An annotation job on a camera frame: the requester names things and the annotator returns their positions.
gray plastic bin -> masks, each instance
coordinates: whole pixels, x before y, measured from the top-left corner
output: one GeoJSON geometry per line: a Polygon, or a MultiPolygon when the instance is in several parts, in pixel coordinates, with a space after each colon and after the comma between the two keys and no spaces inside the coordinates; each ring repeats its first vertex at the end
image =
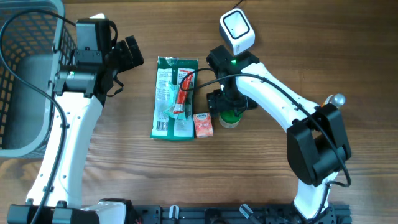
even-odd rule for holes
{"type": "MultiPolygon", "coordinates": [[[[61,0],[0,0],[0,25],[25,9],[44,9],[65,16],[61,0]]],[[[34,12],[22,15],[10,23],[3,41],[3,52],[11,68],[53,96],[54,76],[75,48],[63,21],[34,12]]],[[[43,158],[53,105],[16,80],[1,62],[0,89],[0,157],[43,158]]]]}

teal wrapper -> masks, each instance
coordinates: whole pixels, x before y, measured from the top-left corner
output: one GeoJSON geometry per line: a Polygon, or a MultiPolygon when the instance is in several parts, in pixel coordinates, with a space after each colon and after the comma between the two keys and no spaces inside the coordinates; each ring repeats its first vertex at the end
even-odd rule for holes
{"type": "MultiPolygon", "coordinates": [[[[173,114],[175,99],[179,91],[179,81],[188,73],[198,69],[198,60],[158,57],[155,111],[151,138],[166,140],[192,140],[195,138],[193,123],[193,92],[187,95],[185,112],[173,114]]],[[[194,74],[191,86],[195,86],[194,74]]]]}

red and white box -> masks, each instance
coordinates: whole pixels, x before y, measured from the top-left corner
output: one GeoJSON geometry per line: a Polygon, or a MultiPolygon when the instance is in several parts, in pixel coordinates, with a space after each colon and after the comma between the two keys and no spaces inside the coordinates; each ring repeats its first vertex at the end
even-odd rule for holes
{"type": "Polygon", "coordinates": [[[195,132],[198,138],[213,136],[210,113],[193,115],[193,122],[195,123],[195,132]]]}

green lid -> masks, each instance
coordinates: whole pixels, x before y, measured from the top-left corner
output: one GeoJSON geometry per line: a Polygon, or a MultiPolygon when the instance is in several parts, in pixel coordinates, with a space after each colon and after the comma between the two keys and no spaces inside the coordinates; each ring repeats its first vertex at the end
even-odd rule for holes
{"type": "Polygon", "coordinates": [[[220,113],[221,119],[228,124],[234,124],[241,120],[242,114],[235,116],[233,110],[223,111],[220,113]]]}

wooden table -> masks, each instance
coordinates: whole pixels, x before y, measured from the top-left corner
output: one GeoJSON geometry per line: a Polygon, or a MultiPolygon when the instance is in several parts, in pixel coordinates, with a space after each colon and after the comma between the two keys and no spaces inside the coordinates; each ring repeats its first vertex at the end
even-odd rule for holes
{"type": "MultiPolygon", "coordinates": [[[[83,203],[129,198],[136,205],[290,203],[297,178],[287,163],[286,135],[261,108],[212,138],[188,142],[149,137],[158,56],[197,58],[224,44],[220,16],[234,1],[66,4],[76,20],[105,13],[119,38],[135,35],[145,64],[119,75],[125,90],[107,99],[95,127],[83,178],[83,203]]],[[[354,223],[397,223],[398,4],[396,1],[247,1],[256,31],[251,52],[280,81],[322,103],[344,93],[342,108],[353,156],[353,184],[333,187],[331,202],[351,205],[354,223]]],[[[198,82],[214,79],[200,73],[198,82]]],[[[195,112],[207,111],[199,90],[195,112]]],[[[41,161],[2,160],[0,222],[24,203],[41,161]]],[[[345,181],[342,174],[337,178],[345,181]]]]}

